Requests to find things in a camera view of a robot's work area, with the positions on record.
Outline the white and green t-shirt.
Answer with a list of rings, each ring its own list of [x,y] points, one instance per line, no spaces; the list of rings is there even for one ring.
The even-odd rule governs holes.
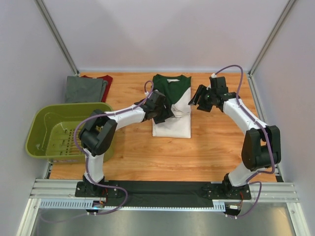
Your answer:
[[[154,137],[191,138],[191,77],[157,74],[153,77],[154,89],[166,96],[172,117],[157,123],[153,121]]]

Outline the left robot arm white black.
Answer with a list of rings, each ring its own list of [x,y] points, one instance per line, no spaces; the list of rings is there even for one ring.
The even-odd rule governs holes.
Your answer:
[[[91,116],[78,125],[74,138],[79,138],[86,159],[83,180],[77,183],[76,197],[105,197],[110,186],[105,185],[103,161],[110,148],[115,132],[134,123],[153,120],[155,124],[163,123],[174,117],[166,96],[154,90],[148,96],[133,105],[117,111],[104,112],[96,109]]]

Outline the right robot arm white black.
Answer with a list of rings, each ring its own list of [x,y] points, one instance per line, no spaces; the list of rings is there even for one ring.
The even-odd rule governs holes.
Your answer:
[[[258,174],[273,174],[281,161],[280,130],[257,118],[243,103],[238,92],[230,92],[225,77],[210,77],[210,85],[199,85],[189,102],[198,110],[210,112],[213,107],[229,116],[244,133],[241,163],[227,173],[221,183],[206,185],[215,199],[250,198],[250,180]]]

